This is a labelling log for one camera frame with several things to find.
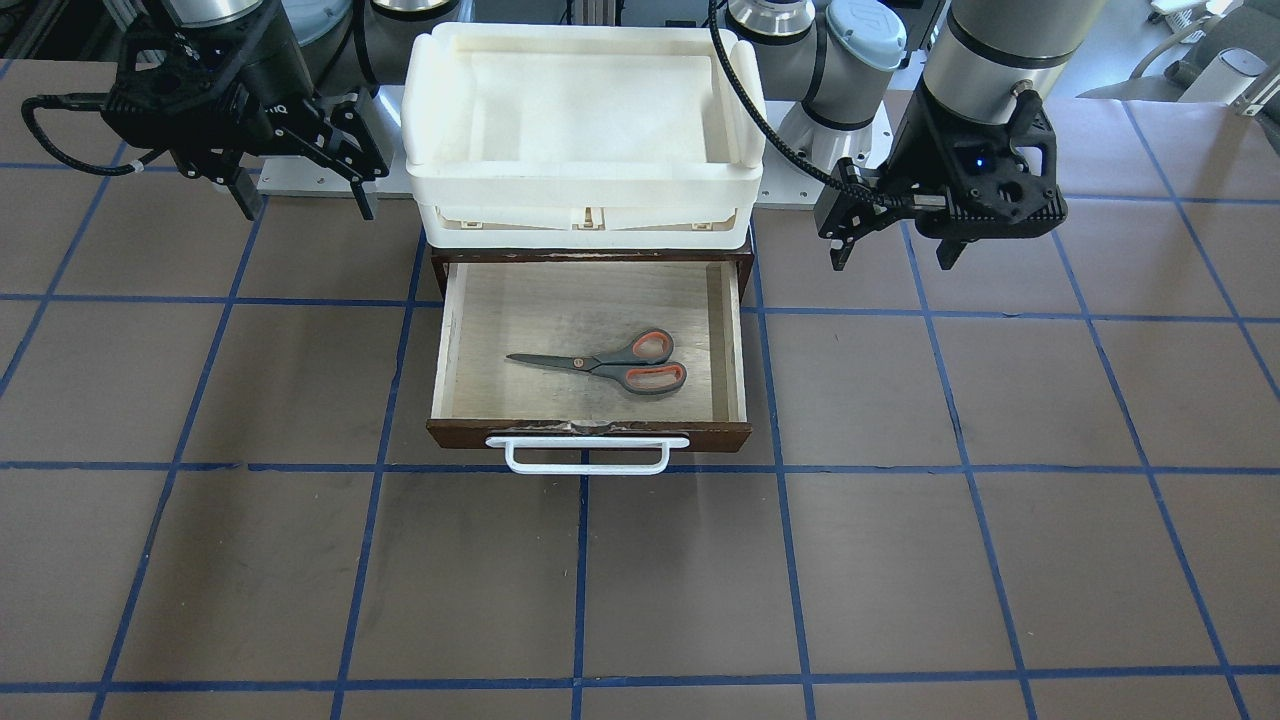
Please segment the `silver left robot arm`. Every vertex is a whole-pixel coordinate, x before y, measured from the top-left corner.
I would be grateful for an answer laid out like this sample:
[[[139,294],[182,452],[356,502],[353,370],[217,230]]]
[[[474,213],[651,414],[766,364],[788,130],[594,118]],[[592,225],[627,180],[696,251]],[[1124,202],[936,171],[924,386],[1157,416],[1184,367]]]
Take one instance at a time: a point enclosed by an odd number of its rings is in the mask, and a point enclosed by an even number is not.
[[[820,182],[817,233],[842,270],[855,243],[910,219],[954,266],[979,240],[1036,238],[1061,225],[1057,142],[1044,110],[1083,44],[1098,1],[954,1],[925,59],[887,158],[861,150],[892,73],[908,55],[899,15],[878,1],[713,1],[712,42],[730,64],[721,29],[756,50],[763,94],[794,108],[774,129],[733,69],[726,77],[764,138]]]

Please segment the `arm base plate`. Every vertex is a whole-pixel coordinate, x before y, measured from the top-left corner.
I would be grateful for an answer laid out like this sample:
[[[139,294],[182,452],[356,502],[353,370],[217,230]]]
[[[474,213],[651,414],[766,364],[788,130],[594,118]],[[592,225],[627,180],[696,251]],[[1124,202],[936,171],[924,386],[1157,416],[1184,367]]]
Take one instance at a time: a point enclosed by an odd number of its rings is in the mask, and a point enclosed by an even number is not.
[[[768,100],[765,113],[771,126],[783,136],[787,145],[824,172],[832,170],[841,158],[849,158],[861,167],[877,168],[890,154],[893,127],[883,102],[877,106],[868,126],[854,131],[817,124],[790,101]],[[823,188],[819,181],[795,168],[773,146],[765,146],[758,208],[810,210]]]
[[[402,140],[401,105],[404,87],[383,86],[374,100],[374,109],[387,136],[389,170],[374,183],[366,183],[366,192],[380,199],[410,199],[412,190],[406,170]],[[349,182],[335,172],[319,167],[305,158],[268,158],[257,178],[257,191],[268,196],[292,197],[351,197]]]

